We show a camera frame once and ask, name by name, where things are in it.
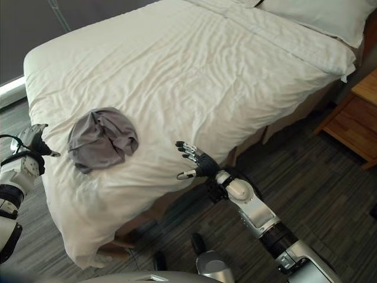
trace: black shoe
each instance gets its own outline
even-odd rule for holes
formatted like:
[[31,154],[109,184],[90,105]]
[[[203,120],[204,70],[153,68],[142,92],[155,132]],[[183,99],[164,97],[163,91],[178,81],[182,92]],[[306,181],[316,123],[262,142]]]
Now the black shoe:
[[154,270],[156,271],[166,271],[166,259],[162,252],[158,251],[153,256]]
[[375,206],[372,208],[372,210],[371,210],[371,212],[370,212],[369,214],[371,215],[371,217],[373,217],[374,219],[377,220],[377,205],[375,205]]
[[200,255],[203,252],[207,251],[206,244],[204,243],[203,238],[198,233],[193,233],[191,235],[191,244],[196,255]]

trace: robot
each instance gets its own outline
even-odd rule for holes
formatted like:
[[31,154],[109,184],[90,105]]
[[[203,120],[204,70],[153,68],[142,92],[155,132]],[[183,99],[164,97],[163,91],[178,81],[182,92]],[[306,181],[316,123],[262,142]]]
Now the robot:
[[[0,169],[0,263],[13,253],[21,235],[22,226],[16,221],[24,197],[32,191],[34,180],[44,173],[42,156],[58,157],[43,141],[42,132],[47,124],[36,124],[13,138],[13,154],[1,163]],[[287,274],[289,283],[340,283],[336,272],[311,247],[290,231],[279,217],[257,195],[255,186],[242,180],[232,169],[222,169],[215,160],[196,146],[184,141],[176,143],[183,157],[197,167],[181,172],[178,180],[206,176],[212,182],[212,197],[228,199],[238,207],[244,224],[275,259],[278,269]],[[198,235],[191,239],[198,254],[198,274],[173,271],[130,272],[112,274],[84,281],[102,282],[196,282],[234,283],[230,268],[215,251],[204,251]]]

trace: gray shirt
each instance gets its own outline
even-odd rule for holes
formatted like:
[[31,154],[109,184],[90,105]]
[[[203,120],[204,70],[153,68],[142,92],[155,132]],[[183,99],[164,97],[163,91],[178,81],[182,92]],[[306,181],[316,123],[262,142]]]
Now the gray shirt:
[[124,162],[138,147],[131,121],[114,107],[93,109],[73,126],[68,155],[84,174]]

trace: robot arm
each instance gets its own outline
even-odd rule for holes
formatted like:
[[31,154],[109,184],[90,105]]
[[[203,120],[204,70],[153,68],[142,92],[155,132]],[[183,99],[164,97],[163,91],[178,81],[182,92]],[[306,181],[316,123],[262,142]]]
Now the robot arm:
[[26,128],[19,137],[13,137],[13,155],[1,163],[0,168],[0,264],[13,253],[21,236],[22,226],[16,221],[24,197],[33,190],[34,180],[44,174],[42,155],[60,156],[43,141],[46,124]]
[[289,275],[290,283],[340,283],[340,278],[321,257],[281,222],[276,214],[255,194],[255,188],[245,180],[221,170],[216,161],[198,148],[183,141],[176,143],[184,158],[194,161],[198,167],[178,174],[177,178],[195,176],[214,178],[219,190],[239,208],[245,225],[255,238],[274,257],[279,270]]

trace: nightstand drawer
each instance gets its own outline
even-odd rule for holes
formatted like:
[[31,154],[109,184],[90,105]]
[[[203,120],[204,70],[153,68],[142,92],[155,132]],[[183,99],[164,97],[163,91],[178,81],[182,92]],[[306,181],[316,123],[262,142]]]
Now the nightstand drawer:
[[356,96],[341,113],[377,133],[377,106]]
[[323,130],[366,160],[377,158],[377,132],[361,125],[349,114],[340,112]]

